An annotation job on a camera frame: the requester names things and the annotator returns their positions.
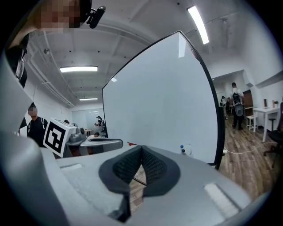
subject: black chair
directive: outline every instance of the black chair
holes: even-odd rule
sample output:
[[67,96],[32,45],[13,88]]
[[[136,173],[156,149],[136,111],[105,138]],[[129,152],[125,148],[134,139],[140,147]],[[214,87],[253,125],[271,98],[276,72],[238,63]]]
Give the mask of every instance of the black chair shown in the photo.
[[282,154],[283,148],[280,148],[280,146],[283,146],[283,102],[280,104],[280,119],[279,119],[279,125],[277,127],[277,130],[271,131],[268,135],[272,140],[274,140],[277,145],[272,146],[270,148],[270,151],[265,151],[264,156],[266,156],[266,153],[276,153],[276,156],[273,160],[272,168],[274,168],[275,160],[277,158],[277,155]]

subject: cable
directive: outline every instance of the cable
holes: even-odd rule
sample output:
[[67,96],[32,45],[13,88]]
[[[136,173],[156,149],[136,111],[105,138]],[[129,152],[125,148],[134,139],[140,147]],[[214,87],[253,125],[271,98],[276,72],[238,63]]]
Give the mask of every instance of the cable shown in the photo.
[[138,183],[140,183],[140,184],[142,184],[142,185],[144,185],[144,186],[147,185],[146,183],[140,181],[139,179],[137,179],[137,178],[135,178],[135,177],[133,178],[133,180],[135,180],[136,182],[138,182]]
[[[261,144],[260,146],[254,148],[254,149],[251,150],[251,151],[254,151],[254,150],[256,150],[257,148],[259,148],[259,147],[261,147],[261,146],[263,146],[263,145],[265,145],[265,144],[268,144],[268,143],[263,143],[263,144]],[[251,151],[245,151],[245,152],[241,152],[241,153],[235,153],[235,152],[228,151],[226,148],[224,148],[224,150],[226,150],[227,152],[232,153],[232,154],[244,154],[244,153],[251,152]]]

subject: black shirt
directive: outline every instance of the black shirt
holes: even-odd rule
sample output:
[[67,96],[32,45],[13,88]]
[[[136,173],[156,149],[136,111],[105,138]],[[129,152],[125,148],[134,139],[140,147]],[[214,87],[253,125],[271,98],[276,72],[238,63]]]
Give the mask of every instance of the black shirt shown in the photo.
[[27,136],[32,138],[40,147],[45,147],[43,145],[43,139],[47,124],[48,122],[44,119],[44,129],[43,129],[41,117],[37,117],[35,121],[31,120],[30,132],[28,132],[29,126],[27,126]]

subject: white desk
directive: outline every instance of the white desk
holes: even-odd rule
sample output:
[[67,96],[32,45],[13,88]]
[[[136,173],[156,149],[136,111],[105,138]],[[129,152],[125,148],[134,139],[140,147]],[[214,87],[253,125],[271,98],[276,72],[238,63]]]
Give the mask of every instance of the white desk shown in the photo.
[[267,122],[268,122],[268,115],[272,113],[278,113],[277,119],[280,118],[280,108],[253,108],[253,115],[255,116],[253,119],[254,127],[253,132],[256,132],[256,112],[263,113],[264,114],[264,137],[262,139],[263,142],[265,142],[266,134],[267,134]]

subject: whiteboard frame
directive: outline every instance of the whiteboard frame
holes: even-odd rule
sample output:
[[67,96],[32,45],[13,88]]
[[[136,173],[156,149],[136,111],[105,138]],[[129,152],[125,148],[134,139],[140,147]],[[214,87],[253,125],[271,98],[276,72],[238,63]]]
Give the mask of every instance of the whiteboard frame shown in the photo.
[[[214,103],[215,103],[215,108],[216,108],[216,116],[217,116],[217,125],[218,125],[218,135],[217,135],[217,147],[216,147],[216,154],[215,154],[215,159],[214,162],[212,163],[208,163],[211,166],[215,166],[216,169],[219,169],[220,163],[221,163],[221,159],[222,159],[222,153],[223,153],[223,149],[224,149],[224,141],[225,141],[225,119],[224,119],[224,112],[222,110],[221,107],[219,107],[219,103],[218,103],[218,98],[217,98],[217,94],[216,94],[216,90],[214,88],[211,76],[207,70],[206,65],[204,64],[200,54],[198,53],[198,51],[196,50],[196,48],[193,46],[193,44],[190,42],[190,40],[186,37],[186,35],[182,32],[182,31],[176,31],[162,39],[159,39],[158,41],[154,42],[153,44],[149,45],[148,47],[146,47],[145,49],[143,49],[141,52],[139,52],[136,56],[134,56],[132,59],[130,59],[123,67],[120,68],[119,71],[117,71],[109,80],[108,82],[105,84],[105,86],[102,88],[102,103],[103,103],[103,109],[104,109],[104,101],[103,101],[103,89],[107,86],[107,84],[111,81],[111,79],[116,76],[116,74],[118,74],[127,64],[129,64],[134,58],[136,58],[138,55],[140,55],[141,53],[143,53],[144,51],[146,51],[147,49],[149,49],[151,46],[155,45],[156,43],[162,41],[163,39],[166,39],[176,33],[180,33],[186,40],[187,42],[190,44],[192,50],[194,51],[197,60],[200,62],[206,76],[207,76],[207,80],[208,83],[210,85],[211,88],[211,92],[213,95],[213,99],[214,99]],[[105,121],[105,125],[107,125],[107,121],[106,121],[106,117],[104,114],[104,121]],[[105,127],[105,132],[106,132],[106,137],[108,137],[108,133],[107,133],[107,128]]]

